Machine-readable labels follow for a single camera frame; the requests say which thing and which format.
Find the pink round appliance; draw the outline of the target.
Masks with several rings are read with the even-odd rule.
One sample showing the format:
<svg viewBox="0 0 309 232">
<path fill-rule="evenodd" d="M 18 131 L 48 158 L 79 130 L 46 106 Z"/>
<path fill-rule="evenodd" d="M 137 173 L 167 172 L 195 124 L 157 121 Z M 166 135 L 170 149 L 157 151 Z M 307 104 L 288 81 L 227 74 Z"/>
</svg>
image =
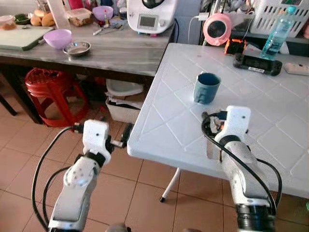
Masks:
<svg viewBox="0 0 309 232">
<path fill-rule="evenodd" d="M 225 44 L 232 31 L 232 20 L 223 13 L 212 14 L 204 23 L 204 40 L 209 45 L 220 46 Z"/>
</svg>

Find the white plastic folding table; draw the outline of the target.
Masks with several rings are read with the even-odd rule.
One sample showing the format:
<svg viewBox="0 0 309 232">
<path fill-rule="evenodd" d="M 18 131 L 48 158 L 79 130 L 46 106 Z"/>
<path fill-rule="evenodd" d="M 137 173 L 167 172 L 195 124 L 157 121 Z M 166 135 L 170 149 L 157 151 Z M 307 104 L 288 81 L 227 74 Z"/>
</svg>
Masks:
<svg viewBox="0 0 309 232">
<path fill-rule="evenodd" d="M 131 157 L 225 178 L 216 148 L 199 129 L 201 113 L 230 105 L 250 108 L 246 144 L 275 166 L 282 191 L 309 197 L 309 78 L 238 69 L 221 48 L 170 43 L 128 140 Z M 197 75 L 221 78 L 210 104 L 194 102 Z"/>
</svg>

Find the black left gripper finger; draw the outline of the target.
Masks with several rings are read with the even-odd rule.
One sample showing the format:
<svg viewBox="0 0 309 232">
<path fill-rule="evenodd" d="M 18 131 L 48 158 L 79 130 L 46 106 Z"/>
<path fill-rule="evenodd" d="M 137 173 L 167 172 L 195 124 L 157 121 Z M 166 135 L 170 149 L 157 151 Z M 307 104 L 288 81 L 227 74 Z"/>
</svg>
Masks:
<svg viewBox="0 0 309 232">
<path fill-rule="evenodd" d="M 121 135 L 121 147 L 126 147 L 126 143 L 130 138 L 132 130 L 133 130 L 133 123 L 128 123 Z"/>
</svg>

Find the metal cutlery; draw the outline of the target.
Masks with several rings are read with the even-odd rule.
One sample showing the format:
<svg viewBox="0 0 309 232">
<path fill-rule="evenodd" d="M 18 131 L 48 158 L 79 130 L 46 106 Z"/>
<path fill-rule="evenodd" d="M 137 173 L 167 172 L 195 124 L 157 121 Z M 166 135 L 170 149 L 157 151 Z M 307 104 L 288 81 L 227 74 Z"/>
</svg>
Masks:
<svg viewBox="0 0 309 232">
<path fill-rule="evenodd" d="M 98 30 L 96 30 L 95 32 L 93 32 L 93 36 L 97 36 L 99 34 L 106 34 L 106 33 L 110 33 L 113 31 L 118 31 L 120 29 L 122 29 L 124 25 L 123 24 L 110 24 L 110 25 L 106 25 L 105 27 L 101 27 Z"/>
</svg>

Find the small clear food bowl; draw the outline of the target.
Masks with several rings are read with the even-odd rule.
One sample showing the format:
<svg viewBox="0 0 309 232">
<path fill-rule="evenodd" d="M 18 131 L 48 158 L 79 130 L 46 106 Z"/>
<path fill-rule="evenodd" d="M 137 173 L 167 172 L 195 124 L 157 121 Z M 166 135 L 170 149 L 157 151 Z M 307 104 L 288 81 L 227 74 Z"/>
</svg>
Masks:
<svg viewBox="0 0 309 232">
<path fill-rule="evenodd" d="M 10 30 L 17 28 L 13 15 L 0 16 L 0 30 Z"/>
</svg>

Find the clear plastic food container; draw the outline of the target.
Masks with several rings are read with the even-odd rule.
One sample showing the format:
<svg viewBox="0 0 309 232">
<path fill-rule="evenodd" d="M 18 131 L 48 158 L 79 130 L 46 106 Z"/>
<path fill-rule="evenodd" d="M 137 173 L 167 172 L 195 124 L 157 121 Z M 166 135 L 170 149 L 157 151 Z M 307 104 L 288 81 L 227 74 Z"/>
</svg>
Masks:
<svg viewBox="0 0 309 232">
<path fill-rule="evenodd" d="M 83 7 L 66 11 L 66 17 L 68 18 L 69 22 L 76 27 L 88 25 L 94 21 L 92 12 Z"/>
</svg>

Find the dark green bowl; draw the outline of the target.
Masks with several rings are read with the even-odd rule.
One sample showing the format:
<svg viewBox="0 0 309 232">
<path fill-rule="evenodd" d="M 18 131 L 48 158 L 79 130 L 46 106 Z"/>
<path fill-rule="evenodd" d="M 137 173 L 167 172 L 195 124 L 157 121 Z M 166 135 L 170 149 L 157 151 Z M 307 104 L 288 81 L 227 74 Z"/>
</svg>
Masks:
<svg viewBox="0 0 309 232">
<path fill-rule="evenodd" d="M 30 17 L 28 14 L 15 14 L 14 21 L 18 25 L 29 25 Z"/>
</svg>

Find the red plastic stool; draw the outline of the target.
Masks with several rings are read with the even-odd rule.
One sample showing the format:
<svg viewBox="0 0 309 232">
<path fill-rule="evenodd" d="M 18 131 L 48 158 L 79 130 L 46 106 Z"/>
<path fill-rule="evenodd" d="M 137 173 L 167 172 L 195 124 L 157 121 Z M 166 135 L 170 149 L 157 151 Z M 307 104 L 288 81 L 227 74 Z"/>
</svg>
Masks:
<svg viewBox="0 0 309 232">
<path fill-rule="evenodd" d="M 79 82 L 73 75 L 51 69 L 33 68 L 24 78 L 28 95 L 42 121 L 49 127 L 66 127 L 84 119 L 90 111 L 90 102 Z M 84 101 L 77 113 L 71 112 L 68 97 L 77 97 Z M 46 109 L 55 104 L 59 109 L 60 119 L 46 116 Z"/>
</svg>

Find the small purple bowl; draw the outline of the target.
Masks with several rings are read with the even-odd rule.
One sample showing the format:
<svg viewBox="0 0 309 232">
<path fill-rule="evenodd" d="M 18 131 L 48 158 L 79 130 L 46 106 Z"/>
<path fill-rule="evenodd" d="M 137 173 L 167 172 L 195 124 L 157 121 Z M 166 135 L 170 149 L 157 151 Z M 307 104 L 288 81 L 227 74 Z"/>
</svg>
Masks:
<svg viewBox="0 0 309 232">
<path fill-rule="evenodd" d="M 97 6 L 93 7 L 91 11 L 95 18 L 101 22 L 114 16 L 114 9 L 111 6 Z"/>
</svg>

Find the white power strip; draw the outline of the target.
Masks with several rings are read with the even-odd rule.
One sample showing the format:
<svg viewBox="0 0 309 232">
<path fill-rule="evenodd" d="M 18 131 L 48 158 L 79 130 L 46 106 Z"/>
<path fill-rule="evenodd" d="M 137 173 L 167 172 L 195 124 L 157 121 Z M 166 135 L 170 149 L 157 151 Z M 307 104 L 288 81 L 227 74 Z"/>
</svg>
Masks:
<svg viewBox="0 0 309 232">
<path fill-rule="evenodd" d="M 309 67 L 303 64 L 285 63 L 284 70 L 289 74 L 309 76 Z"/>
</svg>

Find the white kitchen cooking machine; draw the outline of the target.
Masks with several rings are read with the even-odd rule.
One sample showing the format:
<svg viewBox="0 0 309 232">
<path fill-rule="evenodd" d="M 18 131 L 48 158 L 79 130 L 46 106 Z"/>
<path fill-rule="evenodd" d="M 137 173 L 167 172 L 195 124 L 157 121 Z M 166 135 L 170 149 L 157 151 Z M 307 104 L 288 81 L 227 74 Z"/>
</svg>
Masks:
<svg viewBox="0 0 309 232">
<path fill-rule="evenodd" d="M 126 0 L 126 19 L 139 33 L 160 34 L 174 25 L 179 0 Z"/>
</svg>

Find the pale green cutting board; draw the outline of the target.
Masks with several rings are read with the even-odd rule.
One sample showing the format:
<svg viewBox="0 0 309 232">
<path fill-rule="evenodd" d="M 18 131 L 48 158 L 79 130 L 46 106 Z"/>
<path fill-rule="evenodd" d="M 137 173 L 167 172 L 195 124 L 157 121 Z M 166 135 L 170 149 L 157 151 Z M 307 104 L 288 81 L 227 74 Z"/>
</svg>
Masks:
<svg viewBox="0 0 309 232">
<path fill-rule="evenodd" d="M 44 34 L 53 31 L 53 27 L 17 25 L 15 29 L 0 29 L 0 49 L 28 51 L 37 46 Z"/>
</svg>

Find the white plastic bin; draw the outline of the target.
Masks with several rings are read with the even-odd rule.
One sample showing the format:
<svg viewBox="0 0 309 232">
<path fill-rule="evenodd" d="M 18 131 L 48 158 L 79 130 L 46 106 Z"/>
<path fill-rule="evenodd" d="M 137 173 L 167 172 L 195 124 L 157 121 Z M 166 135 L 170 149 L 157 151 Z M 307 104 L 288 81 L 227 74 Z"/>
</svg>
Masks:
<svg viewBox="0 0 309 232">
<path fill-rule="evenodd" d="M 105 104 L 115 121 L 135 123 L 143 106 L 142 101 L 121 100 L 120 97 L 137 96 L 143 92 L 143 84 L 106 79 Z"/>
</svg>

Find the brown bread rolls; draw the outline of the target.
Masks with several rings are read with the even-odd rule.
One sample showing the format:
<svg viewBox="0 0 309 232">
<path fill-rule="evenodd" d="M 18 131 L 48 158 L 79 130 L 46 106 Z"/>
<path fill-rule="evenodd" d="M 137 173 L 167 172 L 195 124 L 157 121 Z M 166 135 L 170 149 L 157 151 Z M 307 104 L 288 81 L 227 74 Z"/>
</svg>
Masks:
<svg viewBox="0 0 309 232">
<path fill-rule="evenodd" d="M 30 23 L 34 26 L 52 27 L 55 26 L 55 20 L 52 13 L 46 13 L 41 10 L 35 10 L 30 18 Z"/>
</svg>

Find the clear blue water bottle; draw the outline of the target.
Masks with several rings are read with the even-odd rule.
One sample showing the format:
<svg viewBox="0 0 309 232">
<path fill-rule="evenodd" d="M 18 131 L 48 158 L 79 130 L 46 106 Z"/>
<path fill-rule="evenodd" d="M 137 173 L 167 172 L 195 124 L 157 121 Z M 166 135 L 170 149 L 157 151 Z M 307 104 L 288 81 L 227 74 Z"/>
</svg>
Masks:
<svg viewBox="0 0 309 232">
<path fill-rule="evenodd" d="M 261 51 L 261 59 L 275 60 L 281 46 L 285 43 L 286 38 L 294 27 L 295 22 L 291 17 L 296 13 L 296 10 L 296 6 L 289 6 L 276 20 L 276 24 L 274 24 L 272 32 L 269 34 L 269 38 Z"/>
</svg>

